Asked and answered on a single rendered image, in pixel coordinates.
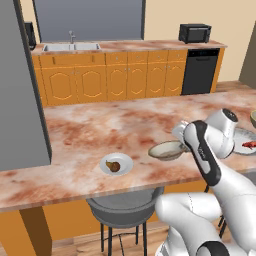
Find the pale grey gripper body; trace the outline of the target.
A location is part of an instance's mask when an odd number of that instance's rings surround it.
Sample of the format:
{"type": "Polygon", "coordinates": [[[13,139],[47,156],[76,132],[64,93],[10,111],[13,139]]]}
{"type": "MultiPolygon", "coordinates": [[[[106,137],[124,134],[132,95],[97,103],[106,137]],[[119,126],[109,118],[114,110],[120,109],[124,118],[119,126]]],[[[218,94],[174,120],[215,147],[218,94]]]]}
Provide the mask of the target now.
{"type": "Polygon", "coordinates": [[[186,144],[186,141],[184,139],[184,131],[187,126],[188,122],[182,120],[172,129],[172,135],[176,137],[183,145],[186,144]]]}

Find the white plate with brown food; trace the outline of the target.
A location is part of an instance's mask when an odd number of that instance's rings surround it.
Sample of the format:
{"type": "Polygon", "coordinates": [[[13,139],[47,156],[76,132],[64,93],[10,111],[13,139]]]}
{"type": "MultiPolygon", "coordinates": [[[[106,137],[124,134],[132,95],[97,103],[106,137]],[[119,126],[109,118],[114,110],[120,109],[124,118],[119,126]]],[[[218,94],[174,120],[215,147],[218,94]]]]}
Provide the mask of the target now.
{"type": "Polygon", "coordinates": [[[133,160],[124,153],[110,153],[108,155],[105,155],[100,160],[100,169],[112,176],[121,176],[129,173],[133,168],[133,160]],[[118,162],[120,164],[120,169],[117,172],[112,172],[110,168],[106,165],[107,162],[118,162]]]}

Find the white plate with red food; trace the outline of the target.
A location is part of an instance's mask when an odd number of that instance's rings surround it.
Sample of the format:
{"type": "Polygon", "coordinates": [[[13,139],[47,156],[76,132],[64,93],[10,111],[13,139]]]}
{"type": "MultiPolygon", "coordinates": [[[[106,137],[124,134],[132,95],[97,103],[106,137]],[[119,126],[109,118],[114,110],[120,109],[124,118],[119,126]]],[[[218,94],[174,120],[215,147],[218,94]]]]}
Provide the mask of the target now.
{"type": "Polygon", "coordinates": [[[243,143],[256,141],[256,134],[242,128],[236,128],[234,132],[234,152],[240,155],[252,155],[256,154],[256,147],[250,149],[244,147],[243,143]]]}

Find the brown cooked food piece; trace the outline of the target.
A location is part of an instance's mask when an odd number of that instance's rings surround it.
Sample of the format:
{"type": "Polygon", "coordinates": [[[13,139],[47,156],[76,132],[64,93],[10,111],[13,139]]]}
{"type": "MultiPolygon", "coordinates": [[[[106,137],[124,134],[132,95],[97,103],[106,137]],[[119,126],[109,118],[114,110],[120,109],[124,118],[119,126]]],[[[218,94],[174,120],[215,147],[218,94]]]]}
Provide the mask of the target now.
{"type": "Polygon", "coordinates": [[[118,162],[106,162],[106,166],[110,169],[111,172],[118,172],[121,168],[118,162]]]}

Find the orange dining counter base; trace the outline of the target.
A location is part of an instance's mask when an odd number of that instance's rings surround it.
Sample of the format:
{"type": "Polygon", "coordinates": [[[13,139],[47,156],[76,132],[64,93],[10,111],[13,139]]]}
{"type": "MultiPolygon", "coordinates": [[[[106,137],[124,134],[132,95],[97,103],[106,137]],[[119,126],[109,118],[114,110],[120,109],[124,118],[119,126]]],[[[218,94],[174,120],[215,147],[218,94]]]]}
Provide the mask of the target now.
{"type": "Polygon", "coordinates": [[[99,225],[87,196],[157,187],[154,181],[126,177],[87,179],[67,185],[50,179],[0,177],[0,243],[7,256],[50,256],[54,240],[94,233],[99,225]]]}

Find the black dishwasher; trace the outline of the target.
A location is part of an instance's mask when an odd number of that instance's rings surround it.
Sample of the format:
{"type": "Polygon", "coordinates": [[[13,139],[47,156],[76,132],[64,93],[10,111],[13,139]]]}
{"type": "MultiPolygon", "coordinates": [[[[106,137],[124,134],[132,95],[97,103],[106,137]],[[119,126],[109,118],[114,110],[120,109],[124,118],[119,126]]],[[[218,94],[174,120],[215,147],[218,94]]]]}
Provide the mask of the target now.
{"type": "Polygon", "coordinates": [[[218,55],[219,48],[188,50],[182,86],[183,95],[210,92],[218,55]]]}

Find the orange cupboard run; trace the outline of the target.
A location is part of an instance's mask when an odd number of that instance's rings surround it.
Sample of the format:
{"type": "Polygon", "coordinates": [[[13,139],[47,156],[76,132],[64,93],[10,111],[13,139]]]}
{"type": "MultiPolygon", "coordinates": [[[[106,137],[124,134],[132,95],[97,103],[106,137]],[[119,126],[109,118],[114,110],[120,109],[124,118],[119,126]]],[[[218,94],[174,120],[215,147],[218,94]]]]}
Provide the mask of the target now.
{"type": "Polygon", "coordinates": [[[187,49],[122,52],[32,52],[45,106],[179,96],[187,49]]]}

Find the grey round stool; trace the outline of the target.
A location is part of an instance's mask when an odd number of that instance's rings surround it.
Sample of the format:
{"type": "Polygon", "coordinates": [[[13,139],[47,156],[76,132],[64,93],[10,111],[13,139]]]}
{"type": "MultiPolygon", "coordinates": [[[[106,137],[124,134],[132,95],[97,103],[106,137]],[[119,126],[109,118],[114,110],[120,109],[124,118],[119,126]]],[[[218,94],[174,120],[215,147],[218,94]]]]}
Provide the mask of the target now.
{"type": "Polygon", "coordinates": [[[155,203],[164,193],[163,187],[87,199],[91,212],[100,222],[101,251],[108,241],[108,256],[112,256],[113,229],[135,227],[135,244],[138,244],[139,226],[143,228],[144,256],[147,256],[147,220],[155,212],[155,203]]]}

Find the dark brown tall cabinet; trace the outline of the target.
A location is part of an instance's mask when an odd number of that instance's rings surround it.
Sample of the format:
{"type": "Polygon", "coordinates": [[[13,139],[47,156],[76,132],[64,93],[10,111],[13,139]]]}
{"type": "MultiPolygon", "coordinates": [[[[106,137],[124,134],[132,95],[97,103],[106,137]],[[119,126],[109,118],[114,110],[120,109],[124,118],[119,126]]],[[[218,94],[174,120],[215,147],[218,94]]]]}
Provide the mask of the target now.
{"type": "Polygon", "coordinates": [[[256,32],[251,35],[239,81],[256,89],[256,32]]]}

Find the black microwave oven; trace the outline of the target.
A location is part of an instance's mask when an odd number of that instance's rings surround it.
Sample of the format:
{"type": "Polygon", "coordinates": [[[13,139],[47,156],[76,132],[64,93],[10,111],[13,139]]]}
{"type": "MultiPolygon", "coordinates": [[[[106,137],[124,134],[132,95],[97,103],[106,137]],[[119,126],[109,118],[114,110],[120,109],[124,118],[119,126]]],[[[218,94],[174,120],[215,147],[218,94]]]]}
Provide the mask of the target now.
{"type": "Polygon", "coordinates": [[[211,26],[206,24],[181,24],[178,39],[185,44],[208,43],[211,34],[211,26]]]}

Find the black stool legs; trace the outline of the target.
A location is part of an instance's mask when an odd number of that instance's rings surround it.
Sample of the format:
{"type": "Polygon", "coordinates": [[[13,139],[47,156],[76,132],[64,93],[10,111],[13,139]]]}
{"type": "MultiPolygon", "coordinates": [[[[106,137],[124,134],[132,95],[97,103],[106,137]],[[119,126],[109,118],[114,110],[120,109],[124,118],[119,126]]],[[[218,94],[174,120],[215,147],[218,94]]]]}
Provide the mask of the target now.
{"type": "MultiPolygon", "coordinates": [[[[206,185],[206,188],[204,190],[205,193],[208,193],[209,192],[209,186],[206,185]]],[[[225,217],[224,215],[221,215],[221,218],[220,218],[220,221],[219,221],[219,224],[218,224],[218,227],[220,228],[220,232],[219,232],[219,237],[222,238],[224,232],[225,232],[225,229],[226,229],[226,220],[225,220],[225,217]]]]}

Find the steel sink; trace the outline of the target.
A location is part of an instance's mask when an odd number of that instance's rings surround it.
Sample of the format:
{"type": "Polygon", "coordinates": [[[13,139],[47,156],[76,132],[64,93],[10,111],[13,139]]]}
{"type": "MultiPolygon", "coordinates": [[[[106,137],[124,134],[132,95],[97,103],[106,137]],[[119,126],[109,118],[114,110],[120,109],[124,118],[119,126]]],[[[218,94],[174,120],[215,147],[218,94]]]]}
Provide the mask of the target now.
{"type": "Polygon", "coordinates": [[[45,44],[43,51],[44,52],[53,52],[53,51],[86,51],[86,50],[101,50],[101,47],[98,43],[73,43],[73,44],[45,44]]]}

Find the grey window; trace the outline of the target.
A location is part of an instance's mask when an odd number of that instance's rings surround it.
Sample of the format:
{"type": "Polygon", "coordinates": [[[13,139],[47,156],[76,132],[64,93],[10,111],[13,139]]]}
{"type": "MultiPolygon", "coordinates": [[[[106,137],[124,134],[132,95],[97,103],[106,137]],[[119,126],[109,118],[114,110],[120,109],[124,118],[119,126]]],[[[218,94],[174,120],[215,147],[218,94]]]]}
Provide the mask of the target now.
{"type": "Polygon", "coordinates": [[[42,42],[140,40],[146,0],[33,0],[42,42]]]}

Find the grey fridge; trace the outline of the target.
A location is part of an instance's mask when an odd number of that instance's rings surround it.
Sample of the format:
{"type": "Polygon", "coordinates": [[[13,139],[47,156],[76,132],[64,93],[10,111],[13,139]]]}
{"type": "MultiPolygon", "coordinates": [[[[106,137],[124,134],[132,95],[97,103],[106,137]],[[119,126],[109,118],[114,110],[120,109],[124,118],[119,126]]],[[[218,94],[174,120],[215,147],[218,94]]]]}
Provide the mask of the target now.
{"type": "Polygon", "coordinates": [[[51,160],[20,1],[0,0],[0,171],[51,160]]]}

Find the black coffee machine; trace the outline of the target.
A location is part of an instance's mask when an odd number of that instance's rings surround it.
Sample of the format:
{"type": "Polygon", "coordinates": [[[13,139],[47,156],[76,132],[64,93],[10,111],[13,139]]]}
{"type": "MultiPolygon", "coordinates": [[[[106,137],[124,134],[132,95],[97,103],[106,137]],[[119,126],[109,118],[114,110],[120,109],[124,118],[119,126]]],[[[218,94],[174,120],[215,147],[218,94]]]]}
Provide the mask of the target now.
{"type": "Polygon", "coordinates": [[[25,29],[28,37],[29,47],[34,50],[36,47],[36,38],[32,22],[25,22],[25,29]]]}

